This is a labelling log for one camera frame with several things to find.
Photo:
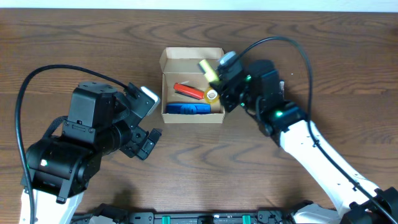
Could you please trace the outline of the blue plastic holder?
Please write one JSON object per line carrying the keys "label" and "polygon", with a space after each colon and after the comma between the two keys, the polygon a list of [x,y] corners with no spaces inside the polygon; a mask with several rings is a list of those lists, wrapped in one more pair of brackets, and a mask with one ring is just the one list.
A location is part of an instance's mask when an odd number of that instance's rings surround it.
{"label": "blue plastic holder", "polygon": [[206,103],[169,103],[166,106],[169,114],[210,114],[211,106]]}

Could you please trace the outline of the yellow tape roll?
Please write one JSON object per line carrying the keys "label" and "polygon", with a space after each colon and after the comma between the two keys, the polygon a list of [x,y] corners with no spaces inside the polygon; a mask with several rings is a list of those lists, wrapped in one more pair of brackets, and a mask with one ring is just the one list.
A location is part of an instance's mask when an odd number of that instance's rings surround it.
{"label": "yellow tape roll", "polygon": [[213,104],[216,103],[219,99],[219,94],[217,93],[216,90],[214,90],[212,87],[209,87],[205,92],[204,92],[204,100],[208,104]]}

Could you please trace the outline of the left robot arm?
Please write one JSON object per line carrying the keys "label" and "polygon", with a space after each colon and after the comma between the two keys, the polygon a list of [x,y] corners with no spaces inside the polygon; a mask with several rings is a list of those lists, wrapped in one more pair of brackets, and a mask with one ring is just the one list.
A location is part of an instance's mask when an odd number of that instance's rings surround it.
{"label": "left robot arm", "polygon": [[34,201],[24,190],[20,223],[70,223],[104,156],[120,150],[147,159],[162,133],[139,123],[159,103],[144,86],[130,83],[119,92],[105,83],[79,83],[68,116],[55,119],[27,150]]}

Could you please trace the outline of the yellow highlighter pen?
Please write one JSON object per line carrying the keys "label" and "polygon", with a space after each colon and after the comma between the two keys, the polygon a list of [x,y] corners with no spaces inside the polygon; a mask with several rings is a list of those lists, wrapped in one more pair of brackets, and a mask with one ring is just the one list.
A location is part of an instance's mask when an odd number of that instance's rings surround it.
{"label": "yellow highlighter pen", "polygon": [[200,61],[199,66],[203,70],[204,76],[209,83],[218,82],[220,80],[218,74],[206,59]]}

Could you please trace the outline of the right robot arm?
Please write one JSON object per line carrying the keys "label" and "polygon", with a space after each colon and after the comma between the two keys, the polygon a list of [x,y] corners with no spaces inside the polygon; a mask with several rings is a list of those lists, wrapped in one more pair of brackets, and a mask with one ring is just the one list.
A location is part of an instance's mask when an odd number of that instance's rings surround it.
{"label": "right robot arm", "polygon": [[295,158],[332,201],[334,209],[309,202],[284,215],[284,223],[397,223],[397,190],[381,190],[326,141],[308,114],[284,98],[284,81],[269,60],[214,70],[205,78],[227,111],[244,108],[261,132]]}

